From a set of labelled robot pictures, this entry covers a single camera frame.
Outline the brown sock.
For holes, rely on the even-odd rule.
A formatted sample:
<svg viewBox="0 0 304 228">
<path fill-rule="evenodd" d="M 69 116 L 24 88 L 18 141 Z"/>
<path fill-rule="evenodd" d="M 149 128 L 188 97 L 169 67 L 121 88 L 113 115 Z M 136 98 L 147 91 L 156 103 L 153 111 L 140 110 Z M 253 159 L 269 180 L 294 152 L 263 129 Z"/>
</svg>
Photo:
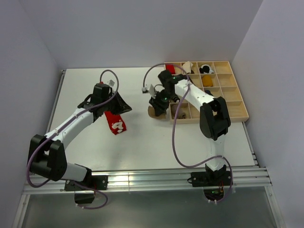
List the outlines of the brown sock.
<svg viewBox="0 0 304 228">
<path fill-rule="evenodd" d="M 153 119 L 162 120 L 166 118 L 166 114 L 156 115 L 155 109 L 152 106 L 148 106 L 148 115 Z"/>
</svg>

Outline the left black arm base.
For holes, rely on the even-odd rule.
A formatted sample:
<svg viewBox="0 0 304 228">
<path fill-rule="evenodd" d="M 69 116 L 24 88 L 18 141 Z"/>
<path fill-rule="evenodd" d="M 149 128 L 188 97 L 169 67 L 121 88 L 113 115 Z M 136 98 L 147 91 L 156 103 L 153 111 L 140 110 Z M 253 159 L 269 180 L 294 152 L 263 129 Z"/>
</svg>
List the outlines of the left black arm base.
<svg viewBox="0 0 304 228">
<path fill-rule="evenodd" d="M 68 180 L 65 183 L 64 191 L 74 192 L 75 203 L 87 206 L 95 199 L 97 199 L 98 191 L 107 190 L 108 175 L 93 175 L 91 180 L 85 182 Z M 92 193 L 77 193 L 78 191 L 85 191 L 93 189 Z"/>
</svg>

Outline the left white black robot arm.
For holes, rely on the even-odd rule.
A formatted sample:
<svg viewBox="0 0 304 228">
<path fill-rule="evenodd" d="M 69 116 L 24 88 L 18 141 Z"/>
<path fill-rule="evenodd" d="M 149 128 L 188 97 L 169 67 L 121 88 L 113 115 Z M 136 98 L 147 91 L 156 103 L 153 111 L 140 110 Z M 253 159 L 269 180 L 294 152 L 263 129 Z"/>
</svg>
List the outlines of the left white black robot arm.
<svg viewBox="0 0 304 228">
<path fill-rule="evenodd" d="M 97 83 L 93 92 L 60 126 L 45 135 L 36 134 L 32 137 L 27 174 L 34 173 L 52 181 L 71 180 L 82 190 L 90 188 L 93 183 L 91 169 L 68 163 L 66 148 L 105 112 L 119 115 L 131 110 L 117 91 L 114 92 L 107 84 Z"/>
</svg>

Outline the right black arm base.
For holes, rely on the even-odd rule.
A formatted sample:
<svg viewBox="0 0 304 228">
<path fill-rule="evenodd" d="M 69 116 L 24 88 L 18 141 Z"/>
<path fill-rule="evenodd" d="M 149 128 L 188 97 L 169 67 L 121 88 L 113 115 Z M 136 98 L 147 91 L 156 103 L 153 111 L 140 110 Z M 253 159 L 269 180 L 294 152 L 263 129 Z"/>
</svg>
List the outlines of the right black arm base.
<svg viewBox="0 0 304 228">
<path fill-rule="evenodd" d="M 223 170 L 212 171 L 205 170 L 199 172 L 192 172 L 187 182 L 192 187 L 202 187 L 207 200 L 216 202 L 222 200 L 225 196 L 225 187 L 231 187 L 232 176 L 231 172 L 223 167 Z"/>
</svg>

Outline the red patterned sock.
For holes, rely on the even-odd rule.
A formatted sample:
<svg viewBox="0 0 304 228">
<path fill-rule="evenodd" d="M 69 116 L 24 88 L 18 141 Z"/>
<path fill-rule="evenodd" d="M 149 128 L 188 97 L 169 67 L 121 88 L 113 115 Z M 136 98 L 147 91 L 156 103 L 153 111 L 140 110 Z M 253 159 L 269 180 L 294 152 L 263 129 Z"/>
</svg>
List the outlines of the red patterned sock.
<svg viewBox="0 0 304 228">
<path fill-rule="evenodd" d="M 114 135 L 118 135 L 127 130 L 126 124 L 120 115 L 114 115 L 110 111 L 106 111 L 104 114 L 106 116 L 109 129 Z"/>
</svg>

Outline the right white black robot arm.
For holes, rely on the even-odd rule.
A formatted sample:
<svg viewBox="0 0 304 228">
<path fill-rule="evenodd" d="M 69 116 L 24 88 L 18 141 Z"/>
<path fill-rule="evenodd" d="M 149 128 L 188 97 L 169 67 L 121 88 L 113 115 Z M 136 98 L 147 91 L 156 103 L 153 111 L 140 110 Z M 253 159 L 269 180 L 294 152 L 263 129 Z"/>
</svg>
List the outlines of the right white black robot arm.
<svg viewBox="0 0 304 228">
<path fill-rule="evenodd" d="M 224 141 L 228 129 L 231 126 L 231 120 L 228 114 L 226 100 L 223 97 L 214 97 L 209 95 L 190 80 L 188 75 L 172 75 L 169 70 L 163 70 L 159 73 L 158 79 L 163 89 L 156 91 L 154 86 L 143 88 L 143 92 L 151 95 L 150 106 L 154 109 L 155 117 L 166 114 L 170 101 L 175 97 L 181 100 L 187 100 L 199 112 L 199 128 L 202 134 L 210 141 L 210 154 L 206 160 L 188 166 L 183 164 L 176 153 L 175 136 L 171 137 L 173 154 L 178 162 L 184 168 L 194 168 L 202 164 L 206 168 L 206 181 L 210 185 L 216 185 L 221 181 L 227 171 L 228 161 L 224 157 Z"/>
</svg>

